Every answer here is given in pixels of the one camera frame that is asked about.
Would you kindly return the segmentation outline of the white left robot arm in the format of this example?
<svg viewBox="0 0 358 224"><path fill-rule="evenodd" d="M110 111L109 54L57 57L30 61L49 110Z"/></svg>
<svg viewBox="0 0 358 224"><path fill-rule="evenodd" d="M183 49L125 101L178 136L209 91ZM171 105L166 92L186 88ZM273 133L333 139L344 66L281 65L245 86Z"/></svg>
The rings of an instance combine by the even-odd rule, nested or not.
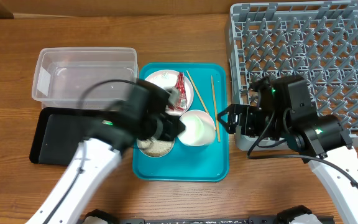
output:
<svg viewBox="0 0 358 224"><path fill-rule="evenodd" d="M85 131L67 169L29 223L76 223L137 140L173 141L184 131L179 116L166 112L180 99L177 88L160 88L145 80L130 84L128 98L110 102Z"/></svg>

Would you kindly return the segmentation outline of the large white plate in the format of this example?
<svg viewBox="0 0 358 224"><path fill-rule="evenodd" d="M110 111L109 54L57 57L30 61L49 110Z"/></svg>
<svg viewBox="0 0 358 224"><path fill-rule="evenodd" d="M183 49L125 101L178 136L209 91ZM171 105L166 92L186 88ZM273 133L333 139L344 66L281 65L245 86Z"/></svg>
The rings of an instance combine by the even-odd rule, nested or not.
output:
<svg viewBox="0 0 358 224"><path fill-rule="evenodd" d="M180 72L175 70L158 70L149 75L145 80L167 90L175 86L179 73ZM190 106L193 102L193 86L186 76L184 76L183 79L186 93L185 109L181 111L178 109L167 108L166 112L170 115L181 116L183 113L187 112L190 109Z"/></svg>

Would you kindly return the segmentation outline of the red sauce packet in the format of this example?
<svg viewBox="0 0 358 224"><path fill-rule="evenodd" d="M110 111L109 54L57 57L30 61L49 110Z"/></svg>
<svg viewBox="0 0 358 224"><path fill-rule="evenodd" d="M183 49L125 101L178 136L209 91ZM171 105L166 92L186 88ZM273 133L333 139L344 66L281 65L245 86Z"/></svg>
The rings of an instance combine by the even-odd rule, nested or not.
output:
<svg viewBox="0 0 358 224"><path fill-rule="evenodd" d="M174 78L177 78L175 85L173 86L179 92L179 99L173 106L168 106L168 111L178 110L185 111L187 109L187 97L185 90L185 76L183 73L178 75L169 74L168 79L172 81Z"/></svg>

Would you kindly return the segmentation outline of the wooden chopstick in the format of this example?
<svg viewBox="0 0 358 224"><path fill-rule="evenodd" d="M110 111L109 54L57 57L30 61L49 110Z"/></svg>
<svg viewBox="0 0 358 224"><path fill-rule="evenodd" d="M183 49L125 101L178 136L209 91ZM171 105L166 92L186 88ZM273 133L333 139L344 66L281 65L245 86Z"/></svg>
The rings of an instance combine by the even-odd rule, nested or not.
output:
<svg viewBox="0 0 358 224"><path fill-rule="evenodd" d="M196 96L198 97L204 111L210 115L214 121L214 128L216 129L215 117L214 117L214 105L213 105L213 96L211 89L211 74L204 75L202 80L194 81L193 75L187 70L186 71L188 78L194 88Z"/></svg>
<svg viewBox="0 0 358 224"><path fill-rule="evenodd" d="M212 96L213 96L214 117L215 117L215 123L216 123L216 134L217 134L217 137L218 137L218 142L221 142L220 130L219 130L219 121L218 121L218 111L217 111L217 105L216 105L216 94L215 94L215 89L214 89L213 76L211 76L211 89L212 89Z"/></svg>

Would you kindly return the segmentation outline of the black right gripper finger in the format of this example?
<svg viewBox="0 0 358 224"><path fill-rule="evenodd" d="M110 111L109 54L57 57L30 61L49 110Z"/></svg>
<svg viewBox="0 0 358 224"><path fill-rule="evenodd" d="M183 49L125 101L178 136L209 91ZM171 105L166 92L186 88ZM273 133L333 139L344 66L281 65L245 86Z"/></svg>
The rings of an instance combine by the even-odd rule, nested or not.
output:
<svg viewBox="0 0 358 224"><path fill-rule="evenodd" d="M218 121L224 121L223 117L226 116L226 121L232 121L233 116L236 114L236 104L230 104L226 109L218 113Z"/></svg>
<svg viewBox="0 0 358 224"><path fill-rule="evenodd" d="M236 125L231 123L221 123L223 130L228 134L234 134L236 132Z"/></svg>

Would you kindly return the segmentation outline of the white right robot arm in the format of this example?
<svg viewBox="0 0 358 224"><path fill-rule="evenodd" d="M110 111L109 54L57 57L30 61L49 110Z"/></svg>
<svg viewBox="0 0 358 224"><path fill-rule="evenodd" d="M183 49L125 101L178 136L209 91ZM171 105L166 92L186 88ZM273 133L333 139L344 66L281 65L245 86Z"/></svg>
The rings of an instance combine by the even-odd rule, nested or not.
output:
<svg viewBox="0 0 358 224"><path fill-rule="evenodd" d="M255 106L231 104L217 115L229 134L254 138L247 158L269 138L272 147L286 144L308 164L334 202L344 223L358 223L358 156L348 132L334 115L320 116L312 104L307 81L292 75L271 80L263 77L251 89Z"/></svg>

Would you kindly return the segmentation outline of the pink white bowl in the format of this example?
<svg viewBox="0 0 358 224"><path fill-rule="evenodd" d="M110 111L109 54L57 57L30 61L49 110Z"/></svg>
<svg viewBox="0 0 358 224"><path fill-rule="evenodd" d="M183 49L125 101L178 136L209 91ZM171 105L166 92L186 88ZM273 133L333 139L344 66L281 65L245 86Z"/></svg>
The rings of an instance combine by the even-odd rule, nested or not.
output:
<svg viewBox="0 0 358 224"><path fill-rule="evenodd" d="M178 139L186 146L206 146L216 139L215 123L207 112L189 110L180 117L185 130Z"/></svg>

